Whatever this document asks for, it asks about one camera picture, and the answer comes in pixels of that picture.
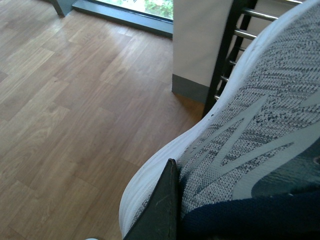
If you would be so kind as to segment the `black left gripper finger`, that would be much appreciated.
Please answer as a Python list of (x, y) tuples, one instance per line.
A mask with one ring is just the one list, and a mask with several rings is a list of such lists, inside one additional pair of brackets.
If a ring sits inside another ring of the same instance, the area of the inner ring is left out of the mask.
[(125, 240), (175, 240), (179, 215), (178, 169), (168, 159), (148, 203)]

